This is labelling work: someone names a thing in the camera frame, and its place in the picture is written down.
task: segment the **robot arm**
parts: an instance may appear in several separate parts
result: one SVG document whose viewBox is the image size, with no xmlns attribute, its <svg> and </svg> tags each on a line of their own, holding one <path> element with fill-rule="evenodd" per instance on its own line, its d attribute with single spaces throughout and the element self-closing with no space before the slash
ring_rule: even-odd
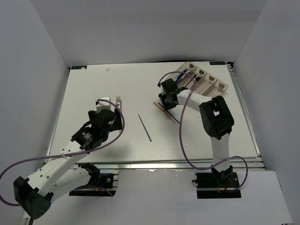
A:
<svg viewBox="0 0 300 225">
<path fill-rule="evenodd" d="M 164 110 L 169 110 L 177 105 L 184 105 L 191 91 L 187 88 L 178 88 L 173 79 L 161 83 L 159 98 Z M 222 159 L 229 158 L 229 136 L 234 125 L 233 117 L 223 97 L 214 98 L 192 93 L 187 107 L 201 114 L 204 130 L 210 136 L 212 145 L 212 164 Z M 212 173 L 221 183 L 233 173 L 229 160 L 212 168 Z"/>
<path fill-rule="evenodd" d="M 15 199 L 32 219 L 40 218 L 56 199 L 77 187 L 100 186 L 100 171 L 90 163 L 81 165 L 71 174 L 65 174 L 87 155 L 70 154 L 97 148 L 107 140 L 109 132 L 122 129 L 118 110 L 113 112 L 109 104 L 102 102 L 96 102 L 96 108 L 96 111 L 89 111 L 90 121 L 60 151 L 62 157 L 51 159 L 25 179 L 19 177 L 14 181 Z"/>
</svg>

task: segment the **wooden stick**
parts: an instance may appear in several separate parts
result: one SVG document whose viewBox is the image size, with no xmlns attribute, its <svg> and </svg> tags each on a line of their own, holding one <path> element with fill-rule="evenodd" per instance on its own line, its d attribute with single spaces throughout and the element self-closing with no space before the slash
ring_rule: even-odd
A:
<svg viewBox="0 0 300 225">
<path fill-rule="evenodd" d="M 156 102 L 153 102 L 153 104 L 156 105 L 156 107 L 159 108 L 170 120 L 172 120 L 173 123 L 176 123 L 162 108 L 159 107 Z"/>
</svg>

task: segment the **gray wall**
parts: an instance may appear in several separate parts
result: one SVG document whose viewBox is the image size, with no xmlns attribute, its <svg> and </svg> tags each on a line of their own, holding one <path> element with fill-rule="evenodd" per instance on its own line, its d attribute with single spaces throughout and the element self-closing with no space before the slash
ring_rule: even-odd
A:
<svg viewBox="0 0 300 225">
<path fill-rule="evenodd" d="M 265 165 L 300 225 L 300 1 L 268 0 L 235 62 Z"/>
<path fill-rule="evenodd" d="M 68 66 L 235 61 L 266 0 L 31 0 Z"/>
<path fill-rule="evenodd" d="M 0 171 L 21 159 L 44 156 L 68 69 L 29 0 L 0 3 Z M 14 202 L 13 180 L 38 163 L 11 169 L 1 195 Z M 21 207 L 0 202 L 0 223 L 19 224 Z"/>
</svg>

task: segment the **sticker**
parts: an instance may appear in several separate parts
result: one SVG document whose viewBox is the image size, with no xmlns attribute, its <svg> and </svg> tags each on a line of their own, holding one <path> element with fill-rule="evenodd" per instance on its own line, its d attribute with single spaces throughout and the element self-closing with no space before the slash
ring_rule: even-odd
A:
<svg viewBox="0 0 300 225">
<path fill-rule="evenodd" d="M 211 64 L 212 66 L 214 66 L 214 65 L 226 65 L 226 63 L 225 63 L 224 61 L 210 62 L 210 64 Z"/>
<path fill-rule="evenodd" d="M 86 69 L 88 66 L 72 66 L 71 69 Z"/>
</svg>

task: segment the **white table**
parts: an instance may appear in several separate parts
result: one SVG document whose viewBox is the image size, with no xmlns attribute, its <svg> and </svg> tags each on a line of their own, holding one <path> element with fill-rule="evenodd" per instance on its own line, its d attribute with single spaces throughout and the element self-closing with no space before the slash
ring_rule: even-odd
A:
<svg viewBox="0 0 300 225">
<path fill-rule="evenodd" d="M 246 120 L 226 65 L 211 66 L 209 62 L 194 62 L 197 66 L 229 85 L 223 97 L 235 124 L 230 137 L 230 155 L 246 158 L 257 156 Z M 93 152 L 81 162 L 149 162 L 183 160 L 178 138 L 178 123 L 172 123 L 153 102 L 159 102 L 157 83 L 167 72 L 183 62 L 88 65 L 87 69 L 71 70 L 66 93 L 54 135 L 51 155 L 58 154 L 71 136 L 89 120 L 88 111 L 95 109 L 95 100 L 120 95 L 126 127 L 121 138 L 109 147 Z M 182 106 L 170 112 L 179 120 Z M 140 114 L 152 142 L 138 118 Z M 110 133 L 112 140 L 118 131 Z M 212 158 L 211 142 L 205 133 L 200 114 L 187 108 L 183 121 L 183 142 L 190 159 Z"/>
<path fill-rule="evenodd" d="M 245 172 L 238 172 L 239 179 Z M 250 171 L 238 199 L 197 199 L 194 171 L 120 171 L 114 197 L 64 195 L 34 225 L 280 225 L 291 218 L 274 171 Z"/>
</svg>

